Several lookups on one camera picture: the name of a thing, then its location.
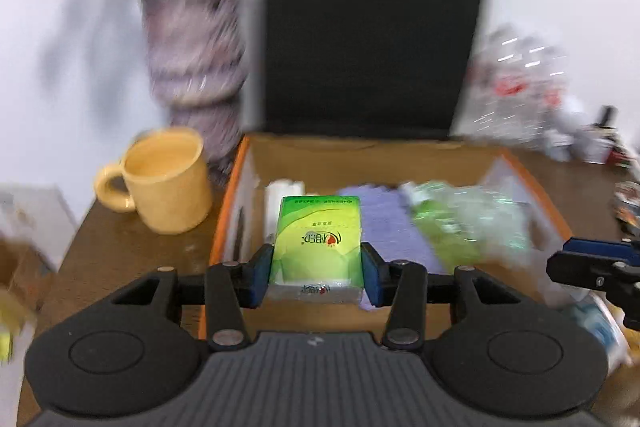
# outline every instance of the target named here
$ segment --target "vase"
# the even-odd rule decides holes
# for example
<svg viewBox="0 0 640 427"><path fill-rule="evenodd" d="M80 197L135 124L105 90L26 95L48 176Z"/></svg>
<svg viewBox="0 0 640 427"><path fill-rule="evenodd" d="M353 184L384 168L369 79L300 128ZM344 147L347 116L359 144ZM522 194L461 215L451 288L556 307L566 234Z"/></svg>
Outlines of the vase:
<svg viewBox="0 0 640 427"><path fill-rule="evenodd" d="M246 79L236 0L143 0L152 96L173 125L204 138L212 178L224 184L241 137Z"/></svg>

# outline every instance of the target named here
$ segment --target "white wall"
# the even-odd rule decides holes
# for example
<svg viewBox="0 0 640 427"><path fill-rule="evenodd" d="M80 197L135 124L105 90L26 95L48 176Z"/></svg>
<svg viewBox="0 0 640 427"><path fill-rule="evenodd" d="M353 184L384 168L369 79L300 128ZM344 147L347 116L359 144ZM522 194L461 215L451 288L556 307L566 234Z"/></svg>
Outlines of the white wall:
<svg viewBox="0 0 640 427"><path fill-rule="evenodd" d="M92 201L98 166L163 115L148 95L137 0L0 0L0 181L55 183L76 217ZM245 123L260 121L262 0L242 0L253 74ZM618 106L640 130L640 0L484 0L482 28L515 22L562 42L574 93L588 111Z"/></svg>

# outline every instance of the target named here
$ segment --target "tissue packet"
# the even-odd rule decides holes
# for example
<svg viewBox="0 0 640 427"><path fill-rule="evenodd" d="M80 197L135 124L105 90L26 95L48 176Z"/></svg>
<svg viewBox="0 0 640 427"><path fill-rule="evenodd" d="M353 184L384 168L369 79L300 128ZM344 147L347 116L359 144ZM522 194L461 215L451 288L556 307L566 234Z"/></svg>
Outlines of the tissue packet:
<svg viewBox="0 0 640 427"><path fill-rule="evenodd" d="M356 197L282 198L268 296L358 301L363 286L360 232Z"/></svg>

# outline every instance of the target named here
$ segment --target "black circular motor housing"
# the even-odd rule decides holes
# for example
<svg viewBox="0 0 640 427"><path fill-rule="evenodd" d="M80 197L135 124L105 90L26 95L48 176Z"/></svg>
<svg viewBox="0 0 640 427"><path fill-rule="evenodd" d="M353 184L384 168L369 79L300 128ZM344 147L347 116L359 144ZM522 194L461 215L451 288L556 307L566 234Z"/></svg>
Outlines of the black circular motor housing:
<svg viewBox="0 0 640 427"><path fill-rule="evenodd" d="M524 296L484 299L467 286L465 317L434 341L430 365L454 396L503 417L540 418L588 407L607 376L587 330Z"/></svg>
<svg viewBox="0 0 640 427"><path fill-rule="evenodd" d="M43 409L118 417L156 407L200 366L197 341L145 306L98 306L37 337L25 374Z"/></svg>

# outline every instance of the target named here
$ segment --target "mug rim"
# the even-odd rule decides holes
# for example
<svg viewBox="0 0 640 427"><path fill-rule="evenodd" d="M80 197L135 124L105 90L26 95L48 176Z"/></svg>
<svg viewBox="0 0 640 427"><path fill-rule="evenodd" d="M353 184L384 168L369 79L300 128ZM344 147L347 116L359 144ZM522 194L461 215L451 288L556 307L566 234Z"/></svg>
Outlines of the mug rim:
<svg viewBox="0 0 640 427"><path fill-rule="evenodd" d="M191 161L186 167L175 169L174 171L166 172L164 174L158 174L158 176L140 176L138 174L132 174L131 172L127 171L127 167L126 167L127 159L129 158L130 154L134 151L134 149L137 146L140 146L140 144L143 144L147 140L155 139L155 138L158 138L158 136L167 135L167 134L190 136L191 138L194 139L194 143L196 144L196 153L194 154L193 158L191 159ZM122 168L122 177L124 177L125 180L130 179L135 181L136 183L143 183L143 184L152 184L152 183L158 183L158 182L170 180L171 178L175 178L179 174L182 174L183 172L187 171L187 169L191 168L202 155L203 149L204 149L204 140L202 136L200 135L199 132L192 129L191 127L186 127L186 126L164 127L162 129L156 129L156 130L150 131L149 133L146 133L144 136L141 136L139 139L133 142L127 149L127 152L124 153L124 156L120 161L120 166Z"/></svg>

